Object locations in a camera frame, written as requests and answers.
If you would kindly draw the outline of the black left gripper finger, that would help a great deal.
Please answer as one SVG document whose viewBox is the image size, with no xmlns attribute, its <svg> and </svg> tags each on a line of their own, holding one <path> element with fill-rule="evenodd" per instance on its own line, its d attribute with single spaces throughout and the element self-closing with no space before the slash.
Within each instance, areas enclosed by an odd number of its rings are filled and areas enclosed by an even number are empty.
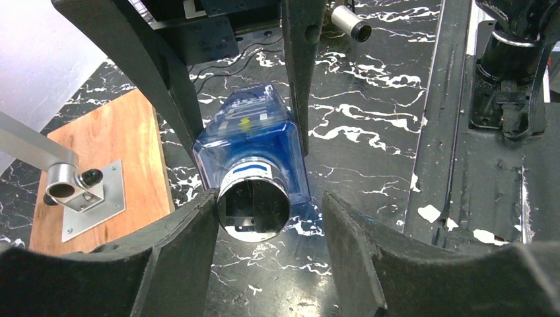
<svg viewBox="0 0 560 317">
<path fill-rule="evenodd" d="M 309 152 L 308 100 L 325 11 L 326 2 L 322 0 L 281 2 L 281 29 L 291 110 L 300 127 L 304 155 Z"/>
<path fill-rule="evenodd" d="M 129 1 L 53 1 L 53 7 L 94 42 L 144 94 L 193 158 L 203 130 L 187 67 Z"/>
</svg>

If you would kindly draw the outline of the blue square bottle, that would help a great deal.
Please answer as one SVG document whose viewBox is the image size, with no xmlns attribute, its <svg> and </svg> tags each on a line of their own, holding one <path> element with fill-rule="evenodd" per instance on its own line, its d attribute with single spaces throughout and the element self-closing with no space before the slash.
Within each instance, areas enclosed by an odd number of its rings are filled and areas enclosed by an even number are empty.
<svg viewBox="0 0 560 317">
<path fill-rule="evenodd" d="M 310 200 L 300 128 L 272 83 L 235 90 L 192 146 L 222 228 L 243 242 L 277 236 Z"/>
</svg>

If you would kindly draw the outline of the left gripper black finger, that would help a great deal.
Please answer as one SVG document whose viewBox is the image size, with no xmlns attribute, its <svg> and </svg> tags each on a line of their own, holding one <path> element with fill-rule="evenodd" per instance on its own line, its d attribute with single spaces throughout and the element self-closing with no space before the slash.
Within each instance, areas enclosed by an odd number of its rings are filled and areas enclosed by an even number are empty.
<svg viewBox="0 0 560 317">
<path fill-rule="evenodd" d="M 324 232 L 342 316 L 558 316 L 559 243 L 470 256 L 425 244 L 333 192 Z"/>
<path fill-rule="evenodd" d="M 202 316 L 217 193 L 88 253 L 1 245 L 2 316 Z"/>
</svg>

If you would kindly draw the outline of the dark bottle brown label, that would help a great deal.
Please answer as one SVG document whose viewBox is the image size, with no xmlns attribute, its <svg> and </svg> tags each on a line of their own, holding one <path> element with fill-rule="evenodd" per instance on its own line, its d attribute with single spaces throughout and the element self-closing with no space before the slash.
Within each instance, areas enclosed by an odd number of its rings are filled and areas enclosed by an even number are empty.
<svg viewBox="0 0 560 317">
<path fill-rule="evenodd" d="M 359 18 L 347 5 L 336 5 L 329 9 L 328 18 L 342 33 L 358 43 L 366 42 L 370 38 L 371 26 Z"/>
</svg>

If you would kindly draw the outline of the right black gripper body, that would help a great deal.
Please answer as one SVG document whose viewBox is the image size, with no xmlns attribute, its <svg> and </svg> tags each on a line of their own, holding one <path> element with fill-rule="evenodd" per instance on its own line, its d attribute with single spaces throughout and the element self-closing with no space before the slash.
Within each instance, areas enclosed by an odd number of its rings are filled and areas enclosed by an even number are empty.
<svg viewBox="0 0 560 317">
<path fill-rule="evenodd" d="M 150 58 L 168 53 L 184 66 L 237 56 L 239 45 L 268 38 L 278 27 L 280 1 L 131 1 L 150 28 L 140 38 Z"/>
</svg>

